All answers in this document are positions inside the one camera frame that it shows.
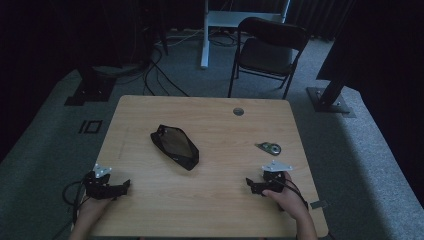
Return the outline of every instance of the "black chair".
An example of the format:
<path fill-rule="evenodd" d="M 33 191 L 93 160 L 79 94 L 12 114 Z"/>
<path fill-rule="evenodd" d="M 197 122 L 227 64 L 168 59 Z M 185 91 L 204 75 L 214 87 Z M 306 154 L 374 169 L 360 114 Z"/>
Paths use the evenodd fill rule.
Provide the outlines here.
<path fill-rule="evenodd" d="M 242 32 L 251 35 L 243 47 L 241 47 Z M 299 57 L 309 40 L 306 30 L 294 25 L 248 17 L 238 25 L 237 38 L 228 97 L 231 97 L 234 78 L 239 78 L 239 72 L 245 72 L 283 81 L 280 89 L 288 80 L 283 94 L 285 99 Z M 297 51 L 294 60 L 293 50 Z"/>

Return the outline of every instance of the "gray carpet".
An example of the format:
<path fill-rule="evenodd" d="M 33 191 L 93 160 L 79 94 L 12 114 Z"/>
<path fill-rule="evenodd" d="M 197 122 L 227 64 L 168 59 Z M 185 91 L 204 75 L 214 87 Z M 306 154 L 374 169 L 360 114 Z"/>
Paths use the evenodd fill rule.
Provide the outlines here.
<path fill-rule="evenodd" d="M 201 46 L 200 41 L 171 46 L 169 56 L 163 56 L 158 65 L 190 96 L 226 97 L 235 48 L 211 45 L 209 68 L 201 70 Z M 328 84 L 315 77 L 330 48 L 331 43 L 309 42 L 287 97 L 320 199 L 329 203 L 324 209 L 329 229 L 338 240 L 424 239 L 423 208 L 358 92 L 348 88 L 342 92 L 356 118 L 313 109 L 305 88 Z M 156 95 L 167 94 L 157 79 L 170 95 L 182 96 L 152 70 L 148 83 Z M 62 189 L 93 167 L 119 98 L 151 95 L 141 76 L 123 77 L 108 102 L 64 106 L 79 82 L 79 74 L 73 71 L 56 85 L 0 165 L 0 239 L 51 239 L 71 218 Z M 241 74 L 233 97 L 279 99 L 278 86 L 275 80 Z M 84 121 L 99 120 L 98 133 L 80 133 Z M 68 235 L 66 230 L 59 239 Z"/>

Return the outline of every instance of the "chair backrest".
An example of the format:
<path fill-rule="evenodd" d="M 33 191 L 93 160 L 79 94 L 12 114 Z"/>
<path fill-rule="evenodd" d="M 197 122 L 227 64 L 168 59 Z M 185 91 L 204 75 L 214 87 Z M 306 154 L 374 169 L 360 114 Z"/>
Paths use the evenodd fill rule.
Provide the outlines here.
<path fill-rule="evenodd" d="M 299 26 L 269 21 L 258 17 L 248 17 L 240 22 L 238 34 L 246 32 L 259 40 L 303 51 L 308 43 L 306 30 Z"/>

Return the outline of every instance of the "hand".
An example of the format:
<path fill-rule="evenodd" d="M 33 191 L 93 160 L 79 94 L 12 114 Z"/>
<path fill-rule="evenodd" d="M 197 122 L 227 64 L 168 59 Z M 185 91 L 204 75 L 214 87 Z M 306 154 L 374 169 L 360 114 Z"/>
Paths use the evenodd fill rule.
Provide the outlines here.
<path fill-rule="evenodd" d="M 296 189 L 296 186 L 291 183 L 290 175 L 287 172 L 284 172 L 284 176 L 286 179 L 290 180 L 286 181 L 286 184 Z M 281 193 L 264 190 L 262 194 L 276 201 L 281 208 L 283 208 L 284 211 L 286 211 L 290 217 L 295 220 L 305 218 L 306 215 L 309 215 L 308 209 L 305 207 L 302 199 L 287 187 L 285 187 Z"/>
<path fill-rule="evenodd" d="M 90 229 L 103 215 L 111 200 L 112 198 L 97 200 L 85 197 L 83 200 L 84 203 L 79 209 L 78 218 L 69 239 L 85 239 L 90 232 Z"/>

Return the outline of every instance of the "desk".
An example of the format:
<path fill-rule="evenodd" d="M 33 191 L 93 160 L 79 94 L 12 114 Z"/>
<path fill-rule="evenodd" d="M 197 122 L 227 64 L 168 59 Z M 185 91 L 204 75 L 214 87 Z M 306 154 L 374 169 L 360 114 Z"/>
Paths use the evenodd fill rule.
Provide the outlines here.
<path fill-rule="evenodd" d="M 244 115 L 236 116 L 234 108 Z M 187 171 L 163 154 L 150 133 L 179 127 L 200 152 Z M 272 156 L 255 143 L 274 142 Z M 253 195 L 245 178 L 262 182 L 261 166 L 290 164 L 308 202 L 318 200 L 290 105 L 283 100 L 123 96 L 97 162 L 113 168 L 110 183 L 131 179 L 127 196 L 109 206 L 95 236 L 282 237 L 296 225 L 271 199 Z M 319 236 L 328 233 L 322 209 L 310 210 Z"/>
<path fill-rule="evenodd" d="M 247 17 L 259 17 L 276 22 L 284 22 L 290 0 L 285 1 L 283 10 L 280 13 L 254 13 L 254 12 L 228 12 L 228 11 L 209 11 L 209 0 L 205 0 L 204 14 L 204 37 L 202 60 L 200 67 L 206 69 L 209 64 L 209 26 L 218 27 L 237 27 L 243 19 Z"/>

